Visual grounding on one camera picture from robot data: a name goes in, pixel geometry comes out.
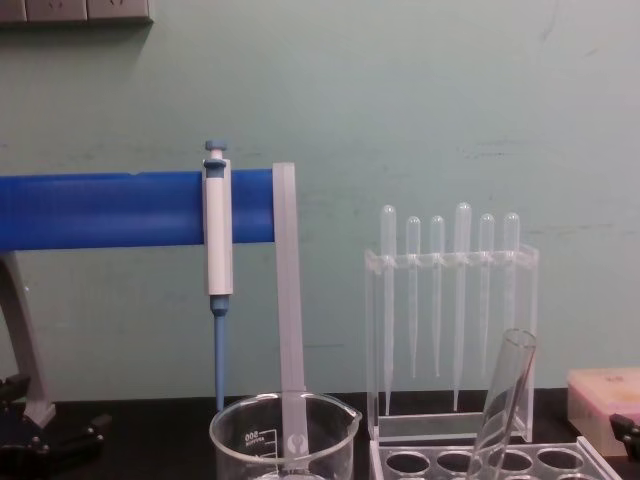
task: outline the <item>test tube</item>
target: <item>test tube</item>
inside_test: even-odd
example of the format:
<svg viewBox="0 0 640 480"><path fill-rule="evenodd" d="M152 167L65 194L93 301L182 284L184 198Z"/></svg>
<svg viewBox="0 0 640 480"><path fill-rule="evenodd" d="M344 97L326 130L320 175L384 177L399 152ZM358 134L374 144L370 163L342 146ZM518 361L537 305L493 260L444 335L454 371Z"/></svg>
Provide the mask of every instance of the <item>test tube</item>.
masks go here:
<svg viewBox="0 0 640 480"><path fill-rule="evenodd" d="M461 203L456 208L456 224L454 231L454 250L457 254L458 271L456 272L456 309L455 337L453 359L453 411L458 411L458 395L462 380L464 355L464 322L467 283L466 254L470 249L471 238L471 205Z"/></svg>
<svg viewBox="0 0 640 480"><path fill-rule="evenodd" d="M394 267L396 257L396 209L385 205L380 214L380 250L384 258L384 390L389 415L393 383Z"/></svg>
<svg viewBox="0 0 640 480"><path fill-rule="evenodd" d="M444 254L444 218L431 219L431 253L433 254L433 290L431 293L431 336L436 377L440 376L440 331L442 329L442 255Z"/></svg>
<svg viewBox="0 0 640 480"><path fill-rule="evenodd" d="M515 327L516 320L516 254L520 251L520 217L508 213L504 217L504 249L507 251L504 285L504 328Z"/></svg>
<svg viewBox="0 0 640 480"><path fill-rule="evenodd" d="M406 242L409 257L409 337L411 339L411 376L416 378L418 353L418 255L420 255L420 219L407 220Z"/></svg>
<svg viewBox="0 0 640 480"><path fill-rule="evenodd" d="M493 253L493 237L496 221L493 215L485 213L480 217L480 234L478 250L482 252L480 266L480 305L479 327L480 343L482 345L482 376L487 374L487 340L489 336L489 292L491 290L491 254Z"/></svg>
<svg viewBox="0 0 640 480"><path fill-rule="evenodd" d="M496 480L500 476L516 406L527 384L535 350L536 338L531 333L515 328L504 333L467 479Z"/></svg>

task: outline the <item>pipette body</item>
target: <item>pipette body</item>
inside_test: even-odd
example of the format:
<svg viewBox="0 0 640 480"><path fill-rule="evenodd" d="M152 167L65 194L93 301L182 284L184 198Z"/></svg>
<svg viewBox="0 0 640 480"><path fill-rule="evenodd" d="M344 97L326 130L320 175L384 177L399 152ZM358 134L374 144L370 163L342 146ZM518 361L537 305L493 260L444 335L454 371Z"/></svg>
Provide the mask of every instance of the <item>pipette body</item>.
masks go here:
<svg viewBox="0 0 640 480"><path fill-rule="evenodd" d="M393 329L395 323L394 268L396 249L396 210L385 205L380 214L380 250L384 257L384 389L385 410L389 415L393 383Z"/></svg>
<svg viewBox="0 0 640 480"><path fill-rule="evenodd" d="M520 251L520 217L508 213L504 217L504 250L509 258L505 269L504 287L504 329L515 327L516 323L516 254Z"/></svg>
<svg viewBox="0 0 640 480"><path fill-rule="evenodd" d="M407 220L406 242L409 257L409 337L411 339L411 376L416 378L418 353L418 255L420 255L420 219Z"/></svg>
<svg viewBox="0 0 640 480"><path fill-rule="evenodd" d="M464 322L466 303L466 272L467 259L471 236L471 206L461 203L456 209L456 224L454 232L454 250L458 255L458 270L456 272L456 310L455 310L455 339L453 359L453 411L458 411L458 395L462 380L462 366L464 355Z"/></svg>
<svg viewBox="0 0 640 480"><path fill-rule="evenodd" d="M204 161L204 235L207 249L207 290L214 316L216 406L224 407L225 319L233 293L231 162L223 158L224 142L208 141Z"/></svg>
<svg viewBox="0 0 640 480"><path fill-rule="evenodd" d="M433 290L431 293L431 336L433 337L433 354L436 377L440 376L440 332L442 330L442 255L444 254L444 218L435 216L431 219L431 253L433 261Z"/></svg>
<svg viewBox="0 0 640 480"><path fill-rule="evenodd" d="M482 345L482 376L487 374L487 341L489 337L489 292L491 290L491 254L493 253L493 238L496 221L493 215L485 213L480 217L479 248L482 252L480 266L480 305L479 328L480 343Z"/></svg>

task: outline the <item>pink box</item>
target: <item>pink box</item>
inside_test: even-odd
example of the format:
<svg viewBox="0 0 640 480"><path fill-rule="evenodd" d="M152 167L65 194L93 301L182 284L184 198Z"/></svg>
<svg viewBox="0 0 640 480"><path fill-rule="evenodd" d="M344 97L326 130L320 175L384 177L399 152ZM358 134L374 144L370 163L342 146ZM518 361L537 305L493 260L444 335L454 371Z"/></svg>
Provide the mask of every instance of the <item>pink box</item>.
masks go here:
<svg viewBox="0 0 640 480"><path fill-rule="evenodd" d="M626 456L609 416L640 423L640 368L569 371L569 421L604 457Z"/></svg>

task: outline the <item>electrical outlet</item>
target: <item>electrical outlet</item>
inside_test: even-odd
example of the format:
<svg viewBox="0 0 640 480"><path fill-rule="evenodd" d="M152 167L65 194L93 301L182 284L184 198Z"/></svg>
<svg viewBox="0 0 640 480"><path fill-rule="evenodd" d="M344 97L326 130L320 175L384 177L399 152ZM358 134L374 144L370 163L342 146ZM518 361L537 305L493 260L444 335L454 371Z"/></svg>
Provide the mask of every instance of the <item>electrical outlet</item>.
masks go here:
<svg viewBox="0 0 640 480"><path fill-rule="evenodd" d="M30 22L74 22L87 19L85 0L27 0Z"/></svg>
<svg viewBox="0 0 640 480"><path fill-rule="evenodd" d="M24 0L0 0L0 24L27 21Z"/></svg>
<svg viewBox="0 0 640 480"><path fill-rule="evenodd" d="M90 20L150 21L148 0L87 0Z"/></svg>

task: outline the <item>green wall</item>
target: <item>green wall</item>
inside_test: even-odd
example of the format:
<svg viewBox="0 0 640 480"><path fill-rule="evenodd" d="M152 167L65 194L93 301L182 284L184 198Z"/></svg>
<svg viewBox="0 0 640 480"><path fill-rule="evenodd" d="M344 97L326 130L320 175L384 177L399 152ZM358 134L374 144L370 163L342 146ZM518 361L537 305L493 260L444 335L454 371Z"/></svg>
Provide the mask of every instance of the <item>green wall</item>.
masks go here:
<svg viewBox="0 0 640 480"><path fill-rule="evenodd" d="M538 385L638 363L638 2L154 4L150 28L0 32L2 174L197 170L210 136L236 167L295 162L313 390L365 388L362 256L385 203L521 214ZM274 251L235 258L229 393L277 389ZM56 399L214 393L202 248L20 261Z"/></svg>

